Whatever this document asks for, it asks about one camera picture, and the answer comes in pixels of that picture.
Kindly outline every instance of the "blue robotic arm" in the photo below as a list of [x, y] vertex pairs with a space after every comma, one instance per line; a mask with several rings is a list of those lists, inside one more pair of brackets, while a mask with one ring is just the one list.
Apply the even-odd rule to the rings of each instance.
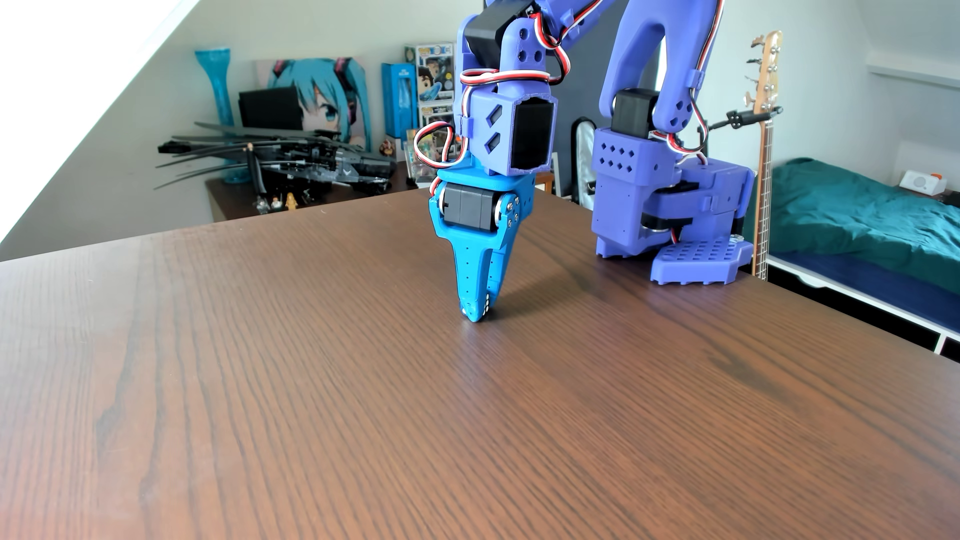
[[[574, 44], [614, 0], [488, 0], [458, 32], [455, 161], [431, 186], [437, 235], [454, 250], [461, 311], [478, 321], [495, 303], [520, 222], [533, 210], [534, 177], [548, 171], [557, 100], [550, 87], [569, 71]], [[730, 282], [752, 246], [732, 236], [747, 207], [753, 173], [684, 148], [675, 133], [691, 117], [707, 126], [696, 95], [724, 0], [629, 0], [600, 98], [612, 126], [598, 130], [593, 231], [603, 257], [661, 250], [658, 282]], [[662, 39], [669, 51], [662, 91], [634, 88]], [[555, 55], [560, 76], [546, 71]], [[688, 158], [697, 157], [694, 164]]]

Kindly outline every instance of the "speaker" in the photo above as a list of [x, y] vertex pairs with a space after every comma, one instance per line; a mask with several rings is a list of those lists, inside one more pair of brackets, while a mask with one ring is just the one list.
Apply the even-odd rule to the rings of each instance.
[[939, 174], [924, 174], [917, 171], [906, 171], [900, 180], [900, 187], [918, 191], [924, 195], [939, 195], [947, 189], [947, 181]]

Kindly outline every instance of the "red white black wire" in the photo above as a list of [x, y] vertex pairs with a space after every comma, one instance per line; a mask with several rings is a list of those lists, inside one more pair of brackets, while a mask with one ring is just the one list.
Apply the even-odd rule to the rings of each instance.
[[[550, 36], [548, 31], [543, 28], [542, 13], [532, 13], [530, 17], [534, 19], [534, 33], [537, 35], [537, 41], [541, 46], [543, 46], [543, 48], [553, 51], [554, 55], [557, 57], [557, 60], [560, 61], [560, 75], [555, 77], [546, 71], [539, 71], [535, 69], [514, 69], [510, 71], [499, 71], [497, 69], [485, 68], [465, 69], [460, 74], [460, 82], [466, 87], [461, 100], [463, 116], [468, 116], [469, 95], [470, 92], [477, 86], [493, 85], [504, 81], [542, 81], [549, 83], [550, 85], [559, 84], [570, 72], [571, 68], [570, 57], [566, 54], [566, 51], [562, 47], [564, 38], [570, 32], [570, 30], [573, 29], [573, 27], [583, 22], [584, 19], [586, 19], [594, 10], [596, 10], [602, 2], [603, 0], [593, 0], [585, 8], [580, 10], [580, 12], [573, 17], [573, 21], [569, 26], [564, 26], [561, 28], [560, 37]], [[726, 0], [717, 0], [716, 12], [713, 15], [713, 24], [710, 26], [707, 39], [704, 42], [704, 47], [701, 49], [700, 57], [697, 60], [698, 71], [703, 70], [704, 65], [707, 63], [707, 57], [709, 56], [710, 48], [713, 46], [713, 41], [716, 39], [717, 29], [720, 27], [720, 19], [723, 16], [725, 3]], [[703, 142], [700, 144], [700, 146], [696, 148], [684, 148], [683, 145], [677, 140], [675, 134], [665, 134], [660, 131], [651, 132], [650, 137], [665, 141], [674, 152], [684, 155], [684, 157], [681, 159], [681, 162], [696, 156], [701, 163], [707, 164], [707, 157], [704, 155], [703, 149], [706, 146], [709, 129], [707, 122], [704, 120], [703, 115], [700, 114], [700, 110], [697, 108], [697, 103], [694, 99], [695, 93], [696, 90], [691, 88], [690, 105], [693, 108], [693, 114], [697, 119], [697, 123], [700, 125], [704, 134]], [[420, 140], [425, 136], [441, 129], [446, 129], [446, 142], [444, 144], [444, 150], [441, 154], [441, 160], [436, 161], [428, 158], [423, 152], [420, 151], [419, 143]], [[437, 169], [446, 169], [452, 167], [463, 161], [464, 157], [467, 155], [469, 146], [469, 139], [467, 137], [463, 137], [463, 147], [460, 150], [460, 155], [456, 160], [448, 161], [448, 153], [454, 136], [456, 136], [456, 133], [452, 124], [443, 121], [433, 122], [417, 131], [417, 134], [414, 136], [414, 152], [421, 161], [427, 165], [430, 165], [431, 167]], [[431, 195], [433, 195], [437, 185], [439, 184], [440, 179], [438, 178], [430, 185]]]
[[[704, 65], [707, 64], [707, 57], [709, 56], [710, 49], [713, 47], [713, 41], [716, 39], [717, 29], [720, 28], [720, 19], [723, 17], [723, 9], [725, 4], [726, 0], [717, 0], [717, 9], [713, 14], [713, 24], [710, 25], [710, 30], [707, 33], [707, 39], [704, 41], [704, 47], [700, 51], [700, 58], [697, 59], [698, 71], [702, 71], [704, 69]], [[700, 143], [700, 146], [697, 146], [696, 148], [684, 148], [683, 145], [677, 140], [676, 134], [665, 134], [660, 131], [651, 132], [650, 137], [657, 140], [666, 141], [666, 143], [674, 152], [683, 154], [684, 157], [680, 160], [680, 162], [684, 162], [696, 156], [701, 163], [706, 165], [707, 156], [703, 153], [703, 150], [707, 145], [709, 127], [707, 126], [707, 122], [704, 120], [704, 116], [700, 114], [700, 109], [697, 108], [697, 102], [694, 99], [695, 95], [696, 90], [691, 88], [690, 106], [693, 108], [693, 115], [696, 117], [697, 123], [700, 124], [700, 129], [703, 132], [703, 142]]]

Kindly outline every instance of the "toy helicopter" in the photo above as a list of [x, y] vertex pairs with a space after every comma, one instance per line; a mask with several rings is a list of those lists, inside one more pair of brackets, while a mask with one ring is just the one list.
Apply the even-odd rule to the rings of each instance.
[[247, 169], [257, 197], [255, 207], [263, 214], [282, 210], [289, 193], [294, 194], [299, 206], [311, 204], [314, 197], [310, 189], [317, 183], [349, 184], [357, 191], [380, 195], [388, 189], [396, 170], [395, 161], [335, 140], [333, 132], [195, 123], [222, 135], [175, 135], [157, 147], [160, 154], [173, 154], [175, 160], [157, 168], [202, 158], [232, 162], [181, 173], [155, 189], [217, 171]]

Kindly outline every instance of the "rotor blade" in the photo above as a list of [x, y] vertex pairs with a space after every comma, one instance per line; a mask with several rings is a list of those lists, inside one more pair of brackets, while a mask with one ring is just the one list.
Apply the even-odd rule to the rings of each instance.
[[[304, 163], [303, 161], [261, 161], [260, 168], [274, 170], [276, 172], [276, 170], [270, 165], [285, 165], [285, 164], [313, 165], [315, 163]], [[186, 180], [188, 178], [193, 178], [195, 176], [200, 176], [206, 173], [225, 171], [229, 169], [240, 169], [240, 168], [246, 168], [246, 167], [247, 167], [246, 163], [234, 163], [231, 165], [220, 165], [216, 167], [208, 167], [206, 169], [200, 169], [191, 173], [183, 173], [183, 174], [180, 174], [179, 178], [177, 178], [176, 180], [173, 180], [172, 182], [168, 182], [166, 184], [158, 185], [157, 187], [154, 188], [154, 190], [160, 189], [161, 187], [166, 187], [167, 185], [170, 185], [170, 184], [176, 184], [181, 180]]]
[[208, 124], [206, 122], [194, 122], [201, 128], [216, 130], [225, 134], [253, 135], [253, 136], [321, 136], [316, 132], [306, 132], [300, 130], [274, 130], [271, 128], [244, 128], [239, 126], [218, 126], [217, 124]]
[[215, 152], [218, 150], [232, 150], [232, 149], [243, 149], [248, 144], [253, 146], [273, 146], [275, 144], [306, 144], [306, 139], [287, 139], [287, 140], [245, 140], [242, 142], [231, 142], [228, 144], [219, 144], [217, 146], [205, 146], [203, 148], [198, 148], [195, 151], [190, 152], [180, 152], [176, 154], [176, 157], [180, 156], [190, 156], [196, 154], [197, 152]]
[[[303, 142], [302, 140], [270, 140], [270, 141], [258, 141], [258, 142], [248, 142], [246, 144], [252, 144], [253, 146], [274, 146], [280, 144], [299, 144]], [[169, 163], [163, 163], [162, 165], [157, 165], [156, 168], [169, 167], [170, 165], [176, 165], [177, 163], [185, 163], [187, 161], [199, 160], [200, 158], [214, 158], [218, 154], [223, 154], [227, 151], [243, 150], [243, 143], [238, 144], [224, 144], [221, 146], [209, 146], [203, 149], [198, 149], [193, 152], [183, 152], [177, 154], [175, 160], [170, 161]], [[182, 158], [180, 156], [190, 156], [189, 158]]]
[[229, 136], [229, 135], [174, 135], [174, 140], [193, 142], [256, 142], [263, 140], [262, 136]]
[[225, 134], [237, 134], [237, 135], [246, 135], [246, 136], [275, 136], [275, 137], [306, 137], [312, 138], [315, 140], [322, 140], [333, 146], [342, 146], [347, 147], [352, 150], [360, 150], [359, 146], [355, 144], [349, 144], [346, 142], [340, 142], [339, 140], [333, 140], [326, 134], [336, 135], [334, 132], [327, 132], [325, 130], [316, 130], [313, 132], [307, 131], [298, 131], [298, 130], [274, 130], [270, 128], [243, 128], [243, 127], [233, 127], [233, 126], [218, 126], [217, 124], [208, 124], [206, 122], [194, 122], [194, 124], [200, 126], [201, 128], [207, 128], [209, 130], [216, 130], [218, 132], [224, 132]]

